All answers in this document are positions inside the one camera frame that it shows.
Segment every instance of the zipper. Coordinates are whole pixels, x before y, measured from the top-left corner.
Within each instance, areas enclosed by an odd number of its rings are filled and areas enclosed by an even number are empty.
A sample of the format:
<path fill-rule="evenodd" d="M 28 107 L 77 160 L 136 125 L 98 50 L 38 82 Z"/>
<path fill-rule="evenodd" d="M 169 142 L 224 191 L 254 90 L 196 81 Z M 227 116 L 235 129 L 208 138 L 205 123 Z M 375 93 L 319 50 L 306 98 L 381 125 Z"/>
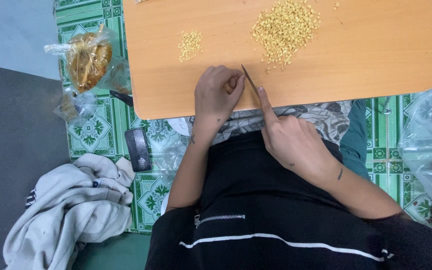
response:
<path fill-rule="evenodd" d="M 194 216 L 194 224 L 196 225 L 196 230 L 198 227 L 205 222 L 208 221 L 216 221 L 216 220 L 233 220 L 233 219 L 245 219 L 246 215 L 225 215 L 225 216 L 213 216 L 208 218 L 203 218 L 199 220 L 199 215 Z"/>

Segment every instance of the small yellow granules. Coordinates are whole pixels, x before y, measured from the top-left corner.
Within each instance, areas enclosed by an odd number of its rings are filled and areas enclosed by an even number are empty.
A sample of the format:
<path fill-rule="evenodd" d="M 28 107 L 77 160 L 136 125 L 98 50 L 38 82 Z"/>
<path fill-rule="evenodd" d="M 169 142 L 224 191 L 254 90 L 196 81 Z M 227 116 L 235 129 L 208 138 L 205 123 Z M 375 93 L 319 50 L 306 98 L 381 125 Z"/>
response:
<path fill-rule="evenodd" d="M 184 34 L 184 31 L 181 32 L 181 44 L 178 44 L 177 47 L 181 49 L 181 56 L 179 57 L 179 61 L 183 63 L 185 60 L 189 60 L 194 57 L 197 52 L 202 52 L 201 46 L 199 43 L 201 42 L 201 32 L 192 31 L 191 33 Z"/>
<path fill-rule="evenodd" d="M 311 5 L 306 6 L 305 3 L 306 0 L 278 1 L 270 12 L 262 11 L 259 14 L 251 32 L 266 49 L 264 57 L 268 59 L 268 64 L 291 64 L 293 53 L 313 39 L 313 32 L 319 27 L 319 20 L 316 20 L 319 14 L 316 15 Z"/>

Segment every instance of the teal pants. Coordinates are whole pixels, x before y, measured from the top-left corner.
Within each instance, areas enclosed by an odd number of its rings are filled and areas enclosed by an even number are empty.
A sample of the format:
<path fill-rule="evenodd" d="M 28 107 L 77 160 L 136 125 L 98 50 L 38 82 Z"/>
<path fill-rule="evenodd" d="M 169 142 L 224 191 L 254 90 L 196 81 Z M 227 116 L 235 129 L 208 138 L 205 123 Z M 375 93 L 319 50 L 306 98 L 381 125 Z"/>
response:
<path fill-rule="evenodd" d="M 366 169 L 368 133 L 366 100 L 355 100 L 349 112 L 349 129 L 340 142 L 344 165 L 357 175 L 370 179 Z M 146 264 L 151 236 L 123 233 L 101 243 L 88 243 L 73 270 L 142 270 Z"/>

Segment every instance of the knife blade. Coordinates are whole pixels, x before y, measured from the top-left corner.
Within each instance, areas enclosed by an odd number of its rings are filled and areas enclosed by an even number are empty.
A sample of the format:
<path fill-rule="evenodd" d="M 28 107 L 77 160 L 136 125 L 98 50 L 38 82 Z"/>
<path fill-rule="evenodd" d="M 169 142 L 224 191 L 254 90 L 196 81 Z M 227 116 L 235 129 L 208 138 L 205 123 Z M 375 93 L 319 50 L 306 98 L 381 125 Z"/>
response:
<path fill-rule="evenodd" d="M 244 68 L 243 64 L 241 64 L 241 67 L 243 68 L 244 71 L 244 75 L 246 75 L 246 78 L 248 78 L 249 83 L 252 86 L 252 89 L 254 90 L 254 92 L 257 94 L 258 93 L 258 88 L 256 88 L 255 84 L 253 83 L 253 81 L 251 80 L 251 78 L 249 77 L 248 71 Z"/>

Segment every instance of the smartphone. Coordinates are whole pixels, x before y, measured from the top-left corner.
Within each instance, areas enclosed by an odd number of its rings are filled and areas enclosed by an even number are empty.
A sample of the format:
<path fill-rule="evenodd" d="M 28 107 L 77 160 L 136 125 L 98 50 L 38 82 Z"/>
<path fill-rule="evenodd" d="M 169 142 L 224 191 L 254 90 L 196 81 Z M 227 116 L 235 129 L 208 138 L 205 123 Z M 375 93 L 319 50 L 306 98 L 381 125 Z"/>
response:
<path fill-rule="evenodd" d="M 124 132 L 128 145 L 132 170 L 135 173 L 149 171 L 153 168 L 149 158 L 148 144 L 143 128 L 130 129 Z"/>

